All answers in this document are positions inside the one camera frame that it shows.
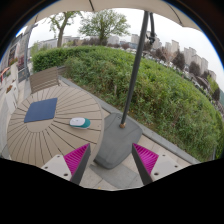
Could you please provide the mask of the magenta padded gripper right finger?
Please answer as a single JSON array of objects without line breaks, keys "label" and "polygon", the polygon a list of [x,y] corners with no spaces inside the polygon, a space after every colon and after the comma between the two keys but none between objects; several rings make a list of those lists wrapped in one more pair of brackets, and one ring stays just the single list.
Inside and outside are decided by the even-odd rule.
[{"label": "magenta padded gripper right finger", "polygon": [[168,155],[158,155],[138,144],[132,144],[132,155],[143,185],[148,185],[181,169]]}]

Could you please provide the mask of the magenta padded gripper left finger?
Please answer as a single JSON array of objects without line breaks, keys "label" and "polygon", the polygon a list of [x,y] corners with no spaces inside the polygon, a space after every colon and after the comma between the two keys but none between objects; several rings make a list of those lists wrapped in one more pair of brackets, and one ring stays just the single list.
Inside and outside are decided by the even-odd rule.
[{"label": "magenta padded gripper left finger", "polygon": [[79,185],[90,154],[90,144],[85,144],[65,156],[55,155],[42,169]]}]

